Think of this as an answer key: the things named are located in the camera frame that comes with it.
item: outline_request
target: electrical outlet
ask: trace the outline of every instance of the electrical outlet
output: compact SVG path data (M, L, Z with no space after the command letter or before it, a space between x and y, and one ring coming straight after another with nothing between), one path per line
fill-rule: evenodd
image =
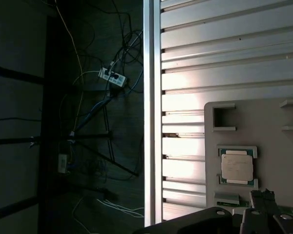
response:
M125 84L126 77L111 71L111 74L108 73L109 70L102 68L99 72L99 77L108 80L109 82L116 84L120 87L123 87Z

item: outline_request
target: black metal frame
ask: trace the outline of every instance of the black metal frame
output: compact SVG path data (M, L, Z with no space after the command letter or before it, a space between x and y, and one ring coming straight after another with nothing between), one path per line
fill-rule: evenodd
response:
M48 99L48 97L45 97L45 89L47 88L61 88L62 90L65 90L67 93L75 92L77 91L77 87L73 86L71 84L55 84L54 81L49 82L46 79L33 76L30 74L25 74L21 72L12 71L9 69L5 69L0 67L0 77L5 78L12 78L15 80L25 81L29 83L39 84L43 85L43 104L42 109L46 106L45 99ZM49 198L47 195L47 160L45 155L47 155L47 147L49 146L49 143L52 141L62 141L62 140L70 140L90 152L96 154L97 156L103 158L104 160L112 163L113 165L125 170L128 173L131 173L134 176L138 176L138 174L134 171L129 170L128 168L122 166L121 164L117 163L115 161L115 156L113 153L113 148L111 144L112 134L109 130L108 125L108 119L107 119L107 111L106 111L106 105L110 102L111 99L107 99L107 101L103 102L96 110L94 110L90 116L87 118L87 121L83 122L82 125L80 125L75 133L82 129L91 119L95 117L95 115L103 109L104 112L104 119L105 119L105 129L106 133L104 134L91 134L91 135L76 135L76 136L61 136L56 137L49 134L47 130L48 121L50 120L49 116L42 112L42 124L41 124L41 135L40 136L32 136L28 138L6 138L6 139L0 139L0 145L4 144L19 144L19 143L27 143L31 142L32 144L39 144L40 145L40 152L39 152L39 175L38 175L38 192L37 196L19 201L17 203L8 205L6 207L0 208L0 219L4 218L6 216L12 215L14 213L17 213L19 211L22 211L24 209L27 209L34 205L39 205L39 220L38 220L38 232L44 233L45 230L45 215L46 215L46 209L45 209L45 202ZM107 138L108 148L110 152L110 158L107 156L91 149L89 146L81 143L78 140L82 139L93 139L93 138Z

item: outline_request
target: wooden floor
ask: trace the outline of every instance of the wooden floor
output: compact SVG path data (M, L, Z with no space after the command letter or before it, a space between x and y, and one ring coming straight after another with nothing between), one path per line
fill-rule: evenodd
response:
M109 12L115 12L110 0L90 1L93 5ZM115 1L120 12L131 14L132 28L141 30L143 28L142 0L117 0ZM74 37L76 46L81 51L91 41L93 31L89 22L95 30L94 42L87 48L87 53L99 57L104 64L109 65L116 52L122 46L120 24L117 14L105 14L89 7L85 1L76 4L75 1L59 2L59 10L63 12L67 26ZM72 82L79 75L79 67L76 54L72 51L70 37L66 32L60 18L52 20L49 29L49 56L47 56L50 74L52 78ZM96 59L80 57L84 64L84 71L99 70L100 63ZM141 65L134 63L126 66L126 76L130 78L130 84L136 80ZM96 74L88 74L84 77L85 84L105 84L104 80L97 79ZM135 88L143 90L143 78ZM63 102L61 110L62 132L68 134L73 128L73 116L79 104L80 93L69 95ZM85 92L84 101L80 113L87 113L91 107L103 98L103 92ZM58 94L55 106L59 106L63 94ZM104 163L96 155L86 149L76 146L76 165L71 174L59 178L54 175L56 181L69 181L72 184L86 186L92 189L104 188L108 190L111 201L131 209L144 206L144 175L143 175L143 94L132 92L127 97L112 100L107 106L108 120L113 132L112 145L115 159L125 167L140 171L138 178L131 180L124 179L130 176L129 173ZM103 114L99 113L81 133L93 134L102 133L105 130ZM96 149L108 156L107 141L105 139L84 140L84 144ZM66 143L60 145L60 151L69 153ZM56 168L57 152L53 156L51 167ZM86 234L88 233L72 215L73 208L82 198L82 195L66 193L48 202L48 231L49 233L65 234ZM82 222L91 233L100 234L129 234L143 227L144 219L135 218L121 211L107 207L99 203L95 197L84 197L75 210L75 217Z

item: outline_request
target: power strip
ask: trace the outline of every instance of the power strip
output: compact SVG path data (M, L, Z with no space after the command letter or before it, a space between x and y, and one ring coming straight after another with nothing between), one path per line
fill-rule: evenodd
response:
M59 154L58 172L62 174L67 173L67 155Z
M99 77L101 77L105 80L108 80L109 82L116 84L120 87L123 87L123 85L125 84L125 80L126 80L126 77L124 77L118 73L111 71L111 73L109 74L109 70L107 70L104 67L100 70Z

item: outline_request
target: yellow cable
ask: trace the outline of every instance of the yellow cable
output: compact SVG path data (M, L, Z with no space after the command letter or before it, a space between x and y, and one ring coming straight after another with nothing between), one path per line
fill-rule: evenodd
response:
M58 10L58 13L59 13L59 15L60 15L60 17L61 17L61 19L62 19L62 22L63 22L63 24L64 24L64 26L65 26L65 28L66 28L68 34L70 35L70 38L72 39L72 43L73 43L73 46L74 46L74 50L75 50L75 53L76 53L76 56L77 56L77 60L78 60L78 64L79 64L79 68L80 68L80 72L81 72L81 80L82 80L82 84L83 84L83 83L84 83L84 73L83 73L83 68L82 68L82 64L80 63L79 55L78 55L78 53L77 53L77 49L76 49L76 46L75 46L75 42L74 42L73 36L72 36L71 33L69 32L69 30L68 30L68 28L67 28L67 26L66 26L66 23L65 23L65 21L64 21L64 19L63 19L63 17L62 17L62 15L61 15L61 13L60 13L60 10L59 10L59 8L58 8L58 4L57 4L57 0L54 0L54 2L55 2L55 4L56 4L56 8L57 8L57 10Z
M67 26L66 26L66 23L60 13L60 10L58 8L58 3L57 3L57 0L54 0L55 4L56 4L56 8L57 8L57 11L62 19L62 22L68 32L68 34L70 35L70 38L72 39L72 43L73 43L73 46L74 46L74 50L75 50L75 53L76 53L76 56L77 56L77 60L78 60L78 64L79 64L79 68L80 68L80 72L81 72L81 81L82 81L82 84L84 84L84 73L83 73L83 68L82 68L82 64L80 63L80 59L79 59L79 55L77 53L77 49L76 49L76 46L75 46L75 42L74 42L74 39L73 39L73 36L71 35L71 33L69 32ZM84 93L82 92L82 95L81 95L81 98L80 98L80 101L79 101L79 106L78 106L78 109L77 109L77 114L76 114L76 118L75 118L75 124L74 124L74 131L76 129L76 125L77 125L77 120L78 120L78 115L79 115L79 112L80 112L80 109L81 109L81 106L82 106L82 102L83 102L83 97L84 97Z

